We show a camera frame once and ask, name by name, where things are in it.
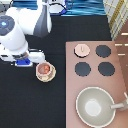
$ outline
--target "small bowl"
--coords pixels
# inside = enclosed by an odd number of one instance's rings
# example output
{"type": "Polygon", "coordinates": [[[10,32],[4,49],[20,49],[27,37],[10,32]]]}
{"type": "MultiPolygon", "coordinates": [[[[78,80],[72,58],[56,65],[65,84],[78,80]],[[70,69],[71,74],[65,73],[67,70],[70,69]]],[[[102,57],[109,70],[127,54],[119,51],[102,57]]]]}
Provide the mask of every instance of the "small bowl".
{"type": "Polygon", "coordinates": [[[51,81],[56,74],[55,67],[49,62],[40,63],[36,66],[36,76],[40,81],[48,82],[51,81]],[[44,67],[47,66],[47,73],[44,73],[44,67]]]}
{"type": "Polygon", "coordinates": [[[83,89],[76,99],[76,110],[80,119],[91,127],[106,127],[115,117],[113,98],[99,87],[83,89]]]}

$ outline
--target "blue light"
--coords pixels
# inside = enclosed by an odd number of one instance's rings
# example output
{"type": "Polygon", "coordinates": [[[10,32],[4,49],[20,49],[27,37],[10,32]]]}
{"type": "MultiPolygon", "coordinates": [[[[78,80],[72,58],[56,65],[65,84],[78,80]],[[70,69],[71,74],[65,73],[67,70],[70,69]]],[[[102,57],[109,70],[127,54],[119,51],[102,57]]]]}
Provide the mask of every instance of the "blue light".
{"type": "Polygon", "coordinates": [[[6,26],[7,25],[5,22],[2,22],[1,24],[2,24],[2,26],[6,26]]]}

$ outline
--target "black circle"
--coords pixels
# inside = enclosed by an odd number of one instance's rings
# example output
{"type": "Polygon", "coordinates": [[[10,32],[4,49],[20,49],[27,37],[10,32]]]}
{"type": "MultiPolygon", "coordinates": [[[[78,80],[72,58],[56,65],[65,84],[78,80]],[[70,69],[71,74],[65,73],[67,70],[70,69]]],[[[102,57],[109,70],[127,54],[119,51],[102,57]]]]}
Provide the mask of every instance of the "black circle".
{"type": "Polygon", "coordinates": [[[100,57],[108,57],[111,55],[111,49],[106,45],[99,45],[96,48],[96,54],[100,57]]]}
{"type": "Polygon", "coordinates": [[[15,21],[10,16],[1,16],[0,17],[0,36],[7,35],[10,31],[13,30],[15,26],[15,21]]]}
{"type": "Polygon", "coordinates": [[[91,68],[86,62],[79,62],[75,65],[75,72],[79,76],[87,76],[89,75],[91,68]]]}
{"type": "Polygon", "coordinates": [[[114,66],[109,62],[100,63],[98,70],[103,76],[112,76],[115,73],[114,66]]]}

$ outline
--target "pink mat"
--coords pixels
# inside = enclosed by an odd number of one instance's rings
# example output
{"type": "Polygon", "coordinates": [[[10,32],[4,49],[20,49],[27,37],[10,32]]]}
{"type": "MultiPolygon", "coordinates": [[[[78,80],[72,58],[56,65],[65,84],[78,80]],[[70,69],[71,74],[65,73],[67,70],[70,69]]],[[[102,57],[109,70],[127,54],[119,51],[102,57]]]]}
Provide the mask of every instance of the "pink mat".
{"type": "MultiPolygon", "coordinates": [[[[76,41],[66,42],[66,128],[90,128],[81,121],[76,112],[76,98],[84,88],[100,87],[113,97],[115,103],[125,99],[126,87],[117,55],[114,41],[76,41]],[[79,58],[74,54],[77,44],[86,44],[90,53],[85,58],[79,58]],[[111,48],[111,55],[106,58],[99,57],[95,50],[99,45],[107,45],[111,48]],[[87,62],[91,67],[88,76],[81,77],[75,73],[75,65],[79,62],[87,62]],[[112,76],[103,76],[98,71],[101,62],[110,62],[115,67],[112,76]]],[[[128,128],[128,110],[116,112],[113,122],[106,128],[128,128]]]]}

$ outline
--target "black tabletop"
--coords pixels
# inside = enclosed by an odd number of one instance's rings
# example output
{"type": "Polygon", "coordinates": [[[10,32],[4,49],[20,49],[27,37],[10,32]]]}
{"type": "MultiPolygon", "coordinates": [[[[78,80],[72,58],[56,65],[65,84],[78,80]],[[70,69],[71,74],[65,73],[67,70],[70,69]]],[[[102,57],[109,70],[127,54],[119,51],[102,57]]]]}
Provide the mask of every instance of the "black tabletop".
{"type": "Polygon", "coordinates": [[[36,78],[35,66],[0,64],[0,128],[66,128],[67,41],[111,40],[107,16],[52,17],[51,33],[43,39],[26,36],[56,68],[48,83],[36,78]]]}

